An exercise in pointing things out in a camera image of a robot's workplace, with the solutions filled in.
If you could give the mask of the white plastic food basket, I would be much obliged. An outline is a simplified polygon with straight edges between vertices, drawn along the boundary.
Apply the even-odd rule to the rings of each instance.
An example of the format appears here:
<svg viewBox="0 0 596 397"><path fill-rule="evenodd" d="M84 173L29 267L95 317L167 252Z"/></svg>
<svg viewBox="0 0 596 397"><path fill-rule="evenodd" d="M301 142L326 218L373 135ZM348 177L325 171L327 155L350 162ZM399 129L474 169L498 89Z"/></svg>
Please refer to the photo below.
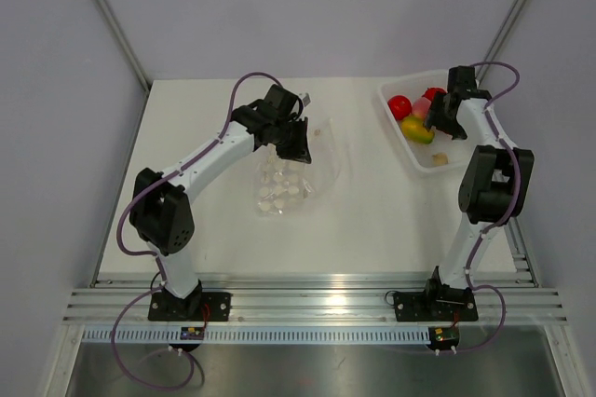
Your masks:
<svg viewBox="0 0 596 397"><path fill-rule="evenodd" d="M401 132L400 123L391 115L387 107L387 101L395 95L406 96L411 104L422 97L428 88L439 87L446 89L448 71L446 69L425 71L413 75L395 77L381 83L377 88L378 98L382 108L390 121L390 125L397 134L400 144L404 147L407 157L413 167L421 175L443 173L449 170L465 168L474 151L475 144L469 139L454 140L449 135L439 130L435 132L434 141L431 144L418 144L407 140ZM434 167L432 155L445 153L449 158L449 164L441 167Z"/></svg>

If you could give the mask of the red toy tomato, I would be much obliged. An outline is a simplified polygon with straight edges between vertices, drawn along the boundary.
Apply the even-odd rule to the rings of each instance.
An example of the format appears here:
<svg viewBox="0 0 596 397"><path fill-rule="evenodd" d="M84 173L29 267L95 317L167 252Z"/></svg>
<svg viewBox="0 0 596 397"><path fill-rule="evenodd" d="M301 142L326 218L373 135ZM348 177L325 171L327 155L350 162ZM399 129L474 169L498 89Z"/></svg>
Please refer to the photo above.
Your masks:
<svg viewBox="0 0 596 397"><path fill-rule="evenodd" d="M396 121L402 121L412 112L412 104L404 95L395 95L387 101L387 107Z"/></svg>

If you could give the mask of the yellow green toy mango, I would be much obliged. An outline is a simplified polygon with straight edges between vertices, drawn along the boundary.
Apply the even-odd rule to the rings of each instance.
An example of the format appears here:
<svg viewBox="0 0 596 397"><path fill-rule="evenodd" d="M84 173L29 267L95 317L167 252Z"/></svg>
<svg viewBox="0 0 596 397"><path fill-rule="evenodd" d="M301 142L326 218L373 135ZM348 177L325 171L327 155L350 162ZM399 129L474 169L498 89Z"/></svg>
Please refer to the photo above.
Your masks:
<svg viewBox="0 0 596 397"><path fill-rule="evenodd" d="M416 116L407 116L400 123L401 132L404 137L418 144L431 144L435 138L433 130L427 130L423 121Z"/></svg>

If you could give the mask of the beige toy garlic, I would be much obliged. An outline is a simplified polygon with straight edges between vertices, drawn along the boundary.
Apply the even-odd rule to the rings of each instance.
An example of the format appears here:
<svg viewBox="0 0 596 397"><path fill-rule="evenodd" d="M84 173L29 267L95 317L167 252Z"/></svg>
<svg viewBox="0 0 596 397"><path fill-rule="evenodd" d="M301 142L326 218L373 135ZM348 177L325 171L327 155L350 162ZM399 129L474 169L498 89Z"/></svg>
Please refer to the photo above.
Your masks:
<svg viewBox="0 0 596 397"><path fill-rule="evenodd" d="M449 158L445 153L433 154L431 159L434 167L441 167L449 164Z"/></svg>

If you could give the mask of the clear zip top bag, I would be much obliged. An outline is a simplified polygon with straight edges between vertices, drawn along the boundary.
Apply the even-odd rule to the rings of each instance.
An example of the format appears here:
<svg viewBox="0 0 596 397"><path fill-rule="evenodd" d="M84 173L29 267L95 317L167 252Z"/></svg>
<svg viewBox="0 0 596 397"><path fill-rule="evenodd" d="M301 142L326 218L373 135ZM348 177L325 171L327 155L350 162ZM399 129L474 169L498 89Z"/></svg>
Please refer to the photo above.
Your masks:
<svg viewBox="0 0 596 397"><path fill-rule="evenodd" d="M334 118L325 115L310 123L309 164L285 160L272 145L257 152L252 199L260 217L282 217L320 204L337 183L344 164L345 145Z"/></svg>

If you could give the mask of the red toy pepper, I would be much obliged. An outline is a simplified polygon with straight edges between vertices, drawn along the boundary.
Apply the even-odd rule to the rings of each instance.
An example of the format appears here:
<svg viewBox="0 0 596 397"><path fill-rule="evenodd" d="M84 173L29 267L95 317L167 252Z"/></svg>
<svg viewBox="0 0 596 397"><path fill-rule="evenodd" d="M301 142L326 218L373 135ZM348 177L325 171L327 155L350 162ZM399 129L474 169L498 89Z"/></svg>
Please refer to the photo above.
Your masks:
<svg viewBox="0 0 596 397"><path fill-rule="evenodd" d="M434 101L434 99L435 99L435 97L436 97L438 94L446 94L446 90L445 90L445 89L443 89L443 88L439 88L439 87L432 87L432 88L428 88L428 89L427 89L427 90L424 92L423 96L424 96L426 99L428 99L429 101L433 102L433 101Z"/></svg>

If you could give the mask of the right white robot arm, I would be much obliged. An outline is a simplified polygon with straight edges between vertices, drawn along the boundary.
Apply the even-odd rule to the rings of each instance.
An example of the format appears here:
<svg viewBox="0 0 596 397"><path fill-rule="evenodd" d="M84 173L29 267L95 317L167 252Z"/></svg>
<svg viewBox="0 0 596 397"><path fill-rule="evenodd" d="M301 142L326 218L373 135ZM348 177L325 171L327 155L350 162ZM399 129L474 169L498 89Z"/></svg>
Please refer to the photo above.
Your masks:
<svg viewBox="0 0 596 397"><path fill-rule="evenodd" d="M494 111L496 100L512 90L508 87L493 96L478 86L474 64L455 66L448 71L446 91L435 94L424 119L427 130L474 144L458 189L460 225L448 254L433 272L439 287L422 298L431 318L443 319L454 310L454 294L478 289L473 275L490 242L522 211L535 156L511 140Z"/></svg>

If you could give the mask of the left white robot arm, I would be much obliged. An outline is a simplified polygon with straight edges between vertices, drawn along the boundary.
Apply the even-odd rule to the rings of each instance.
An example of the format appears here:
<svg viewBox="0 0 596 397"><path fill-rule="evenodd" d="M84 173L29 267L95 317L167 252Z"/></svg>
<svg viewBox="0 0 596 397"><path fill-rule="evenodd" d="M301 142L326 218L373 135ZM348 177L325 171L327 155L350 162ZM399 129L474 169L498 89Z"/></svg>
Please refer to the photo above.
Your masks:
<svg viewBox="0 0 596 397"><path fill-rule="evenodd" d="M201 309L201 285L187 248L195 232L193 202L224 171L263 146L274 146L281 159L311 163L303 115L309 104L308 94L274 84L262 99L230 110L223 129L175 165L137 174L125 215L156 258L169 310L178 319L192 320Z"/></svg>

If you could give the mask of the pink toy peach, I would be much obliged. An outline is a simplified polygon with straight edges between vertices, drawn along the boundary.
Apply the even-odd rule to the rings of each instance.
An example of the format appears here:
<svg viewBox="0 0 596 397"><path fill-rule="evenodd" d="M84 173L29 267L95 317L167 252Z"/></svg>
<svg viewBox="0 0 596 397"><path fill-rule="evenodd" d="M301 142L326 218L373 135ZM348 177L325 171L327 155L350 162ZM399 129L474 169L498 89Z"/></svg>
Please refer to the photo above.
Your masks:
<svg viewBox="0 0 596 397"><path fill-rule="evenodd" d="M432 101L427 97L420 97L412 104L412 115L424 120L430 108Z"/></svg>

